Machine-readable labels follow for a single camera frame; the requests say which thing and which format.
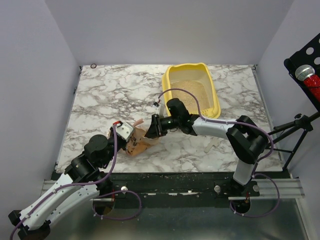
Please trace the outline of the pink cat litter bag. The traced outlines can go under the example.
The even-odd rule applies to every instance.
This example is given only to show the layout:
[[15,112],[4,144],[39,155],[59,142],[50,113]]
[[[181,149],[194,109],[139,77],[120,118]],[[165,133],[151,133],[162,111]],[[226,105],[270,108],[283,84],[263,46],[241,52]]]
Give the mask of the pink cat litter bag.
[[133,123],[133,135],[129,139],[129,142],[126,144],[125,148],[121,148],[119,150],[120,153],[134,157],[157,145],[160,142],[160,139],[158,137],[153,139],[145,137],[147,130],[145,127],[142,127],[143,123],[144,120],[142,118],[136,120]]

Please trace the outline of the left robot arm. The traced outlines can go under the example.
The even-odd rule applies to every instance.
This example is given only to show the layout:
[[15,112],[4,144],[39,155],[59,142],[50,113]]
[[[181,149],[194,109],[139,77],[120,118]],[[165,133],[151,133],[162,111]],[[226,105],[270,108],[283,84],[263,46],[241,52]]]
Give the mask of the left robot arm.
[[100,171],[125,149],[129,139],[120,134],[94,135],[64,173],[39,199],[23,210],[13,210],[11,223],[21,240],[44,240],[51,229],[76,207],[114,189],[109,174]]

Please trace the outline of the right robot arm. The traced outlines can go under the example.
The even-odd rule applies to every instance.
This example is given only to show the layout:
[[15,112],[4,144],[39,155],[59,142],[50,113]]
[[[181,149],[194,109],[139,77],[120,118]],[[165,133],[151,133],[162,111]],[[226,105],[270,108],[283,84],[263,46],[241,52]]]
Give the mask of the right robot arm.
[[236,196],[247,192],[256,163],[269,143],[269,135],[258,129],[245,115],[229,121],[204,119],[199,114],[189,113],[184,103],[178,98],[169,100],[166,106],[170,116],[152,115],[150,127],[144,136],[155,139],[165,136],[169,130],[180,129],[186,135],[211,136],[229,140],[238,157],[230,191]]

